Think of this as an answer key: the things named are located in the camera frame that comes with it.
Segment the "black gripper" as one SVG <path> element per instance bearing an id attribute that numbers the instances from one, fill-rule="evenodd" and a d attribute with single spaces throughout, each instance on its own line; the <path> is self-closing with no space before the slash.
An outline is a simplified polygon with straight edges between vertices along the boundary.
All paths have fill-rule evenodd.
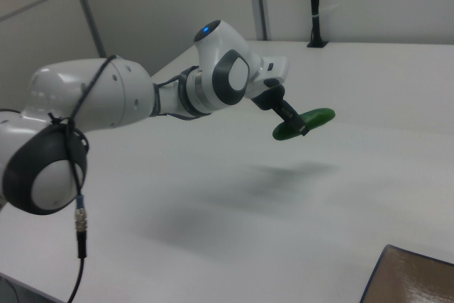
<path id="1" fill-rule="evenodd" d="M 301 116 L 284 100 L 285 89 L 281 84 L 269 88 L 262 94 L 252 98 L 252 102 L 261 110 L 273 109 L 283 122 L 274 131 L 274 137 L 297 137 L 307 134 L 307 127 Z"/>

